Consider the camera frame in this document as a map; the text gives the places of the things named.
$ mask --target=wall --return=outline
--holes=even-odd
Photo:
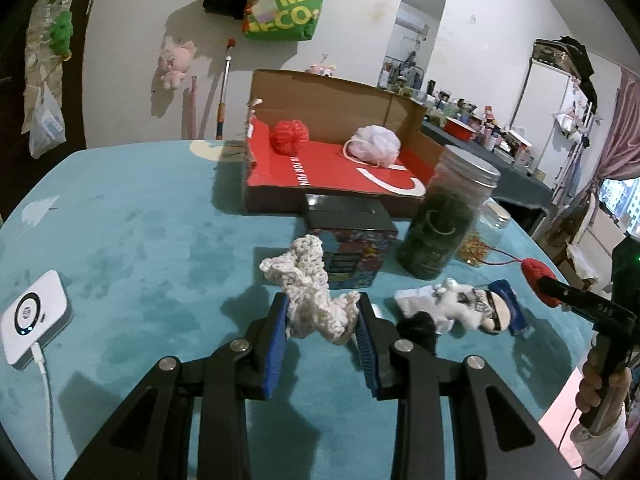
[[[600,159],[604,142],[611,128],[613,113],[616,110],[616,96],[618,88],[620,88],[620,78],[622,77],[622,70],[615,63],[592,52],[589,53],[589,59],[595,70],[595,74],[591,77],[591,82],[598,94],[597,114],[602,117],[602,120],[599,126],[594,126],[591,133],[591,146],[585,150],[582,156],[578,190],[581,190],[589,183]]]
[[[213,138],[228,38],[236,38],[225,134],[242,134],[255,68],[304,70],[322,53],[341,78],[375,85],[400,0],[324,0],[313,41],[252,43],[240,23],[206,14],[202,0],[94,0],[87,31],[83,105],[89,147],[179,139],[183,90],[158,89],[163,42],[193,40],[198,124]],[[447,0],[426,79],[455,96],[492,104],[506,122],[522,87],[533,41],[567,34],[549,0]]]
[[[640,54],[604,0],[551,0],[574,38],[640,73]]]

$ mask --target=human hand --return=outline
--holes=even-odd
[[[583,413],[587,413],[591,408],[599,406],[602,402],[598,396],[598,390],[602,387],[602,379],[596,371],[597,366],[598,355],[594,349],[591,349],[587,356],[587,361],[582,367],[583,379],[580,381],[580,389],[575,397],[575,405]],[[609,377],[609,387],[615,388],[616,392],[611,401],[609,411],[602,421],[603,428],[609,428],[618,420],[630,386],[631,370],[629,368],[625,368]]]

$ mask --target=red pom pom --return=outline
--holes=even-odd
[[[527,279],[527,283],[529,283],[529,286],[532,288],[533,292],[536,293],[536,296],[540,298],[542,303],[551,307],[556,307],[561,303],[561,301],[556,300],[556,298],[542,294],[538,288],[538,280],[543,276],[548,276],[554,280],[557,279],[556,275],[551,269],[549,269],[549,267],[538,260],[527,258],[522,261],[521,268],[524,277]]]
[[[273,151],[279,155],[295,156],[300,146],[309,140],[309,128],[302,121],[280,121],[269,133]]]

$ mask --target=hanging clothes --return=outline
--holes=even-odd
[[[570,36],[564,36],[558,41],[568,47],[571,61],[574,62],[575,67],[580,73],[580,90],[582,90],[584,95],[587,96],[587,99],[593,104],[591,110],[593,113],[596,113],[598,109],[598,95],[596,94],[596,89],[593,87],[593,83],[590,81],[594,70],[586,47]]]

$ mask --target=bottle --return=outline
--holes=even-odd
[[[446,146],[404,241],[398,262],[421,280],[434,280],[476,222],[500,172],[457,146]]]
[[[487,259],[491,249],[495,249],[501,242],[507,226],[511,222],[511,215],[493,199],[482,205],[478,221],[458,250],[458,258],[474,266],[481,266]]]
[[[484,148],[492,152],[495,148],[496,143],[498,142],[499,137],[500,130],[497,128],[492,128],[491,133],[487,133],[487,136],[484,138]]]

